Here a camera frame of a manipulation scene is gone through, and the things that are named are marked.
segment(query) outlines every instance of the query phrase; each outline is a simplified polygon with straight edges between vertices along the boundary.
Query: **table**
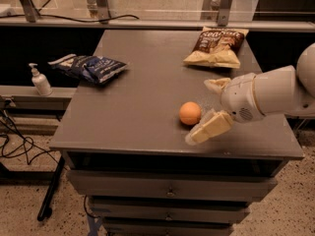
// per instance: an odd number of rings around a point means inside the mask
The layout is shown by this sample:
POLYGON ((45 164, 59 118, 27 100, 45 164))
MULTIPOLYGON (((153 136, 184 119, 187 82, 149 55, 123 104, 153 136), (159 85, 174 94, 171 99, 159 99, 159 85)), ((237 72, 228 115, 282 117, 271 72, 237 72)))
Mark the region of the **table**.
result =
POLYGON ((184 66, 199 33, 106 30, 94 54, 129 68, 104 88, 81 83, 51 140, 108 234, 229 235, 277 185, 277 173, 303 157, 283 115, 185 144, 182 103, 221 109, 204 80, 261 72, 246 41, 238 70, 184 66))

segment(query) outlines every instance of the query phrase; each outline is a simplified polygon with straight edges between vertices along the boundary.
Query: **floor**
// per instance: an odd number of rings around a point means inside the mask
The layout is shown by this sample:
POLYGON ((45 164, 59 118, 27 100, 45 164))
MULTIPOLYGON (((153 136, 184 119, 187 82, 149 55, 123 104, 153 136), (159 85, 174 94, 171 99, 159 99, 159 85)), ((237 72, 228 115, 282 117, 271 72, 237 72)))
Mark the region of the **floor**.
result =
MULTIPOLYGON (((19 3, 14 0, 16 10, 19 3)), ((62 13, 62 16, 89 16, 85 8, 85 0, 54 0, 47 5, 45 12, 62 13)), ((185 3, 185 8, 200 8, 200 2, 185 3)), ((158 13, 161 8, 152 8, 158 13)), ((51 136, 31 135, 34 142, 41 148, 48 149, 51 136)), ((235 225, 231 236, 312 236, 315 235, 315 131, 305 129, 299 133, 299 141, 305 157, 301 161, 291 161, 277 176, 279 185, 262 202, 253 204, 251 213, 240 223, 235 225)), ((10 142, 6 152, 18 147, 21 138, 10 135, 10 142)), ((33 148, 30 156, 39 153, 33 148)), ((58 159, 58 151, 51 154, 58 159)), ((10 170, 48 170, 52 171, 56 162, 47 154, 35 159, 31 166, 26 158, 0 158, 10 170)), ((45 185, 1 185, 0 187, 0 235, 1 236, 33 236, 33 235, 88 235, 89 225, 84 210, 84 197, 79 195, 67 181, 67 169, 62 172, 58 191, 52 200, 53 213, 50 218, 38 222, 36 220, 41 202, 44 199, 47 186, 45 185)), ((99 235, 105 235, 103 228, 99 235)))

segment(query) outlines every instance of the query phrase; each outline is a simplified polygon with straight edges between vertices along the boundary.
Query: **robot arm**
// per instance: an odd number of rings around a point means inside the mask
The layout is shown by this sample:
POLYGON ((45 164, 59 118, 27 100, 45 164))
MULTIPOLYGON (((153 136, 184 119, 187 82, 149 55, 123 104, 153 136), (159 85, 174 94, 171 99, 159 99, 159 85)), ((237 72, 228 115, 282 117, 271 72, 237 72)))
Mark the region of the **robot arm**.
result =
POLYGON ((202 118, 186 137, 190 145, 227 132, 233 121, 259 121, 277 113, 315 116, 315 43, 301 54, 296 71, 294 67, 286 66, 233 80, 206 80, 205 85, 219 95, 222 111, 216 114, 212 110, 213 114, 202 118))

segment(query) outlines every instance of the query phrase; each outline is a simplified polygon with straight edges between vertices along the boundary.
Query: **spray bottle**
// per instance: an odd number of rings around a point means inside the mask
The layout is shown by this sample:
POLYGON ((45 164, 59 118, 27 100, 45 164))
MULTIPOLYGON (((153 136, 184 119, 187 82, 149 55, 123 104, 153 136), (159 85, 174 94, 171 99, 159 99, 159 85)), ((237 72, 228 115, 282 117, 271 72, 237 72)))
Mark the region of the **spray bottle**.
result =
POLYGON ((50 95, 52 93, 50 83, 47 78, 35 67, 37 64, 29 63, 29 66, 31 67, 32 73, 31 81, 35 85, 38 93, 43 96, 50 95))

